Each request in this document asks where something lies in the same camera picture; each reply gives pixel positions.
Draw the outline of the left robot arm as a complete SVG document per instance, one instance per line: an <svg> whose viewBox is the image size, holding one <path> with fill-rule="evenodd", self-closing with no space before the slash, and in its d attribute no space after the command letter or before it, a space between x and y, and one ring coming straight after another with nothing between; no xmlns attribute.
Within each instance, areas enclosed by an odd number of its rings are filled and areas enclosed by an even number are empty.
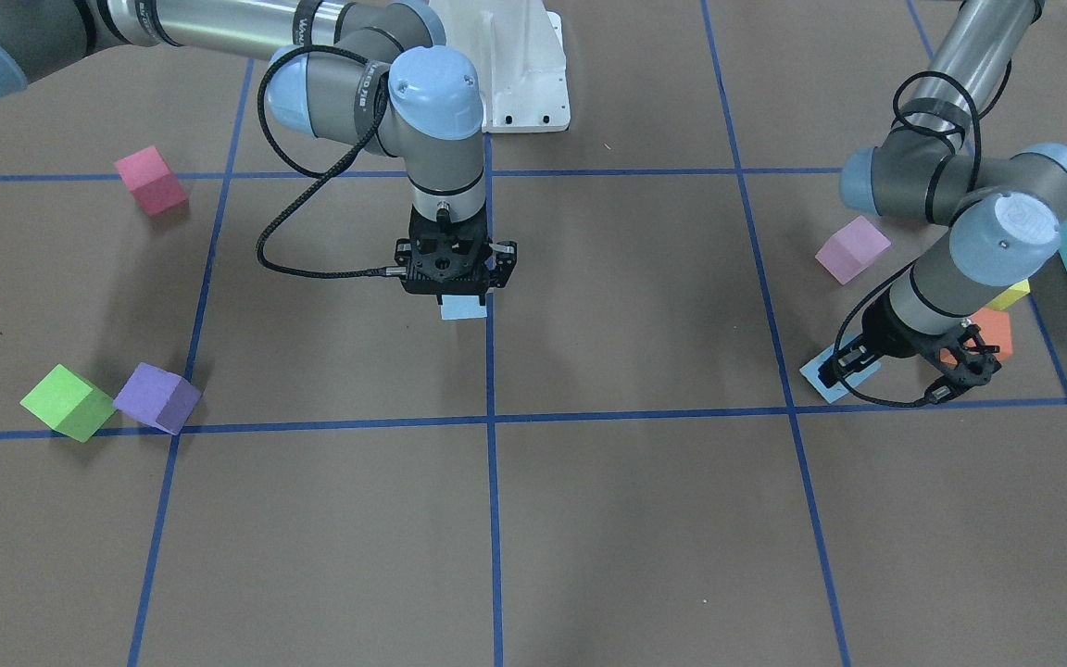
<svg viewBox="0 0 1067 667"><path fill-rule="evenodd" d="M827 400L883 358L923 358L939 376L923 404L989 383L1002 367L973 315L1042 269L1067 222L1067 146L1041 143L984 157L981 123L1012 73L1012 55L1041 1L965 1L931 67L894 93L883 144L857 150L841 198L864 215L944 225L918 260L854 309L862 331L835 339L803 375Z"/></svg>

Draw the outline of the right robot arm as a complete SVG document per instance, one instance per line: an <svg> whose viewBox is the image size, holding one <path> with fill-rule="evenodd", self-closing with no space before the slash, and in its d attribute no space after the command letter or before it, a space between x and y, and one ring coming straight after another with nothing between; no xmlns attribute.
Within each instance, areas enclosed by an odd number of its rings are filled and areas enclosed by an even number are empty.
<svg viewBox="0 0 1067 667"><path fill-rule="evenodd" d="M414 295L483 298L508 283L517 247L490 235L485 107L469 57L447 43L424 1L0 1L0 98L115 47L194 49L267 65L256 93L270 148L309 188L264 228L262 267L340 280L271 261L273 233L368 152L407 169L409 231L393 265Z"/></svg>

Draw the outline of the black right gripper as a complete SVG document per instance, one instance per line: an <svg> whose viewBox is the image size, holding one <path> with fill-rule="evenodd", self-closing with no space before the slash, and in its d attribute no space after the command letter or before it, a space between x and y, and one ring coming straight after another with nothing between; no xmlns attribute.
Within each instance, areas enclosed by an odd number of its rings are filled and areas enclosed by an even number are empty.
<svg viewBox="0 0 1067 667"><path fill-rule="evenodd" d="M440 219L437 215L423 215L418 207L410 209L409 241L416 253L473 253L483 252L487 245L487 210L479 208L465 220L453 222ZM491 244L493 267L491 288L507 287L509 277L517 265L517 244L508 241Z"/></svg>

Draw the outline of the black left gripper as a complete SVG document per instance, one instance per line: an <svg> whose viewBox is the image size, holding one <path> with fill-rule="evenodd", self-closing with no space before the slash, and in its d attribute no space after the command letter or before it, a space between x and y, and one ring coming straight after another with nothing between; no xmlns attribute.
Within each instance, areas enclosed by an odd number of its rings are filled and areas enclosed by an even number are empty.
<svg viewBox="0 0 1067 667"><path fill-rule="evenodd" d="M875 355L894 359L936 359L935 342L951 329L951 317L936 312L920 298L881 296L863 315L863 342L847 342L833 347L822 374L830 369L844 387L846 374L862 371L875 362Z"/></svg>

